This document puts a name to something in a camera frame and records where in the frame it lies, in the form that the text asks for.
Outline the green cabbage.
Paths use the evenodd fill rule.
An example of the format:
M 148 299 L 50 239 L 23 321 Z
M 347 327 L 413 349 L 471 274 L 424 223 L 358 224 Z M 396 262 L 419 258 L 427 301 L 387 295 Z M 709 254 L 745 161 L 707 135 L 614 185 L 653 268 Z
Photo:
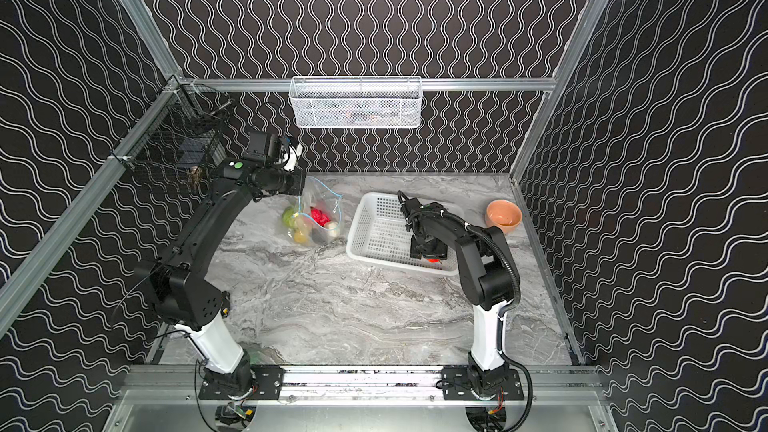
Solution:
M 281 221 L 287 229 L 295 229 L 299 212 L 295 207 L 286 207 L 281 215 Z

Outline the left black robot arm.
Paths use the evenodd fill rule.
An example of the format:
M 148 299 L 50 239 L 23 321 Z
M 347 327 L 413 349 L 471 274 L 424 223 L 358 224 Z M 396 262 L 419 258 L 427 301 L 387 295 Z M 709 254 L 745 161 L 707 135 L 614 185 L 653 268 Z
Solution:
M 224 159 L 211 173 L 207 196 L 175 241 L 135 269 L 136 288 L 151 309 L 197 351 L 204 383 L 233 399 L 254 388 L 250 357 L 224 322 L 224 292 L 206 275 L 222 239 L 247 205 L 275 195 L 302 194 L 302 152 L 293 137 L 252 132 L 245 153 Z

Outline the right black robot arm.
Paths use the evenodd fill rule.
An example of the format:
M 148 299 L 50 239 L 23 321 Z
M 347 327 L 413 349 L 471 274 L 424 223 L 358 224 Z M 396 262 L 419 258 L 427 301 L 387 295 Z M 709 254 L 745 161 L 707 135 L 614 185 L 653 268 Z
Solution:
M 413 258 L 437 260 L 455 253 L 460 286 L 473 309 L 469 390 L 479 398 L 500 397 L 512 376 L 504 351 L 506 313 L 521 301 L 521 278 L 504 233 L 473 225 L 438 202 L 424 204 L 402 191 L 397 199 L 412 233 Z

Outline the yellow potato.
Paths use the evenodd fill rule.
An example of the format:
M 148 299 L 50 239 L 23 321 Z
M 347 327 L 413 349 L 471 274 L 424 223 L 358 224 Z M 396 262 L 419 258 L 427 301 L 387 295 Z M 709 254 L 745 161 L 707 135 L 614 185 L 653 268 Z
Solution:
M 292 231 L 292 238 L 297 244 L 307 244 L 309 242 L 309 236 L 300 229 L 294 229 Z

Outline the red strawberry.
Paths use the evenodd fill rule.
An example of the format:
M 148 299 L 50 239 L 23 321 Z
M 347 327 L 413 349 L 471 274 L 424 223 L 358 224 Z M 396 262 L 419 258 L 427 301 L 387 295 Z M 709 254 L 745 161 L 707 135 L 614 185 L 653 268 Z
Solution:
M 326 223 L 332 221 L 332 219 L 323 210 L 315 207 L 310 209 L 310 217 L 319 227 L 325 227 Z

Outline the white plastic perforated basket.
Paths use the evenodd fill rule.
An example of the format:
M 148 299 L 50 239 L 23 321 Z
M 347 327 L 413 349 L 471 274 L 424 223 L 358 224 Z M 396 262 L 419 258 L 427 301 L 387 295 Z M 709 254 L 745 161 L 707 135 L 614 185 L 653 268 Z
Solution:
M 346 253 L 353 260 L 368 265 L 407 273 L 442 277 L 458 275 L 453 250 L 444 259 L 430 262 L 410 256 L 413 234 L 406 230 L 398 197 L 368 192 L 362 196 L 347 235 Z

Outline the clear zip top bag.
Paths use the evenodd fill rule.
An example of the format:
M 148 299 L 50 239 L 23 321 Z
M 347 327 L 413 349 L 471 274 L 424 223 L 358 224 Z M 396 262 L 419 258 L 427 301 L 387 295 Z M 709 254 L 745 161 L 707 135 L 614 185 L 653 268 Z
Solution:
M 324 246 L 344 231 L 343 195 L 310 176 L 297 202 L 284 209 L 281 222 L 296 244 Z

